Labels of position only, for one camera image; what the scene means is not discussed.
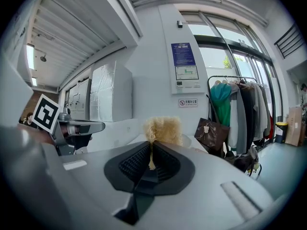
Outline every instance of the glass door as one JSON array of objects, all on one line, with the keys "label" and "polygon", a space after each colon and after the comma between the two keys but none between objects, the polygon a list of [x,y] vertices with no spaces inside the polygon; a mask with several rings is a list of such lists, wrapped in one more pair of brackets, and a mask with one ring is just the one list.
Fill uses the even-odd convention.
[{"label": "glass door", "polygon": [[250,63],[250,60],[248,58],[248,55],[245,53],[236,53],[234,54],[234,57],[236,59],[236,62],[238,64],[240,75],[244,77],[252,77],[257,79],[254,69]]},{"label": "glass door", "polygon": [[280,86],[277,80],[276,72],[275,72],[274,67],[272,67],[268,63],[265,63],[265,66],[269,72],[269,76],[270,76],[273,91],[274,91],[276,122],[282,122],[283,121],[282,96],[280,93]]},{"label": "glass door", "polygon": [[[223,48],[200,47],[202,58],[205,62],[208,78],[214,75],[236,76],[231,61]],[[211,78],[209,80],[210,88],[215,81],[223,81],[225,78]]]},{"label": "glass door", "polygon": [[265,74],[264,65],[259,59],[255,57],[252,57],[252,61],[255,65],[256,71],[259,73],[259,77],[260,77],[259,83],[262,84],[264,87],[264,90],[267,96],[267,103],[269,106],[269,111],[270,111],[271,116],[273,116],[272,95],[270,91],[269,81],[268,81],[267,75]]}]

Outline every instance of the yellow lid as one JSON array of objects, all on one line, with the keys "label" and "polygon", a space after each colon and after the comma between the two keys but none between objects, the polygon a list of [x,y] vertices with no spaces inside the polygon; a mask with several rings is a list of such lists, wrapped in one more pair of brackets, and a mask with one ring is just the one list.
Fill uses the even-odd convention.
[{"label": "yellow lid", "polygon": [[285,125],[288,125],[288,123],[287,122],[277,122],[276,125],[285,126]]}]

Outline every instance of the white cabinet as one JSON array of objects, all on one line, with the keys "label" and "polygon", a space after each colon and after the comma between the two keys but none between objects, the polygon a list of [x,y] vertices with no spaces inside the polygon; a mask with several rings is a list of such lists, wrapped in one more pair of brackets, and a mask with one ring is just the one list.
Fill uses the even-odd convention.
[{"label": "white cabinet", "polygon": [[91,79],[79,82],[70,90],[68,107],[71,118],[75,120],[89,120]]},{"label": "white cabinet", "polygon": [[132,73],[116,61],[93,71],[90,120],[117,122],[132,118]]}]

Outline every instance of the window frame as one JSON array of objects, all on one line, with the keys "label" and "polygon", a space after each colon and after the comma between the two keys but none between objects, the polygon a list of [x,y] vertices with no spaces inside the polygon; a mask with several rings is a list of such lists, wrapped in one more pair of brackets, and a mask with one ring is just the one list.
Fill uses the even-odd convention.
[{"label": "window frame", "polygon": [[[216,15],[216,14],[203,13],[203,12],[200,12],[200,11],[199,12],[184,11],[184,12],[182,12],[182,14],[198,15],[211,28],[211,30],[213,31],[214,34],[219,35],[219,36],[216,36],[216,37],[205,36],[205,35],[194,35],[194,37],[195,37],[199,47],[209,47],[209,48],[223,49],[226,52],[226,55],[229,58],[229,61],[231,63],[232,68],[235,69],[236,74],[238,76],[241,76],[241,72],[240,72],[240,69],[239,69],[238,64],[236,62],[234,54],[239,54],[239,55],[247,57],[250,65],[252,66],[252,70],[254,72],[254,75],[255,75],[258,83],[262,83],[262,76],[261,75],[259,76],[260,70],[258,69],[257,64],[253,62],[253,59],[258,60],[263,65],[264,73],[266,75],[266,78],[267,78],[268,84],[269,84],[269,88],[270,88],[271,99],[272,99],[272,112],[273,112],[272,118],[273,118],[273,123],[275,124],[275,122],[276,122],[275,96],[274,96],[274,89],[273,89],[273,86],[272,86],[272,81],[271,81],[269,70],[274,72],[274,76],[277,79],[279,91],[280,91],[280,84],[279,84],[279,81],[278,81],[278,77],[276,75],[276,70],[274,68],[273,62],[272,62],[271,58],[269,57],[267,50],[265,49],[263,43],[259,40],[259,38],[253,32],[253,30],[249,26],[243,25],[242,23],[240,23],[236,20],[226,18],[226,17]],[[214,17],[217,17],[219,19],[232,22],[239,30],[242,31],[243,35],[245,37],[247,37],[249,42],[252,44],[253,48],[252,47],[245,47],[245,46],[241,45],[240,43],[238,43],[236,41],[224,38],[222,36],[222,34],[219,32],[219,30],[216,28],[216,26],[210,21],[208,16],[214,16]],[[281,103],[282,103],[281,91],[279,93],[279,96],[280,96],[280,100],[281,100]]]}]

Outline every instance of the sign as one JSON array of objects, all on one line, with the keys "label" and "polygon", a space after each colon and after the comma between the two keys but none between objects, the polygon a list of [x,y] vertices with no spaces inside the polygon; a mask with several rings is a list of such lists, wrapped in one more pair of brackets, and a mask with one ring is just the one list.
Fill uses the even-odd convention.
[{"label": "sign", "polygon": [[59,104],[42,94],[33,113],[33,123],[52,134],[58,116]]},{"label": "sign", "polygon": [[181,66],[176,68],[176,80],[198,80],[198,72],[196,66]]},{"label": "sign", "polygon": [[194,99],[179,99],[178,100],[179,107],[198,107],[198,100]]},{"label": "sign", "polygon": [[277,127],[276,128],[276,134],[279,135],[279,136],[282,136],[283,135],[283,130]]},{"label": "sign", "polygon": [[175,67],[196,65],[190,43],[172,44],[172,51]]}]

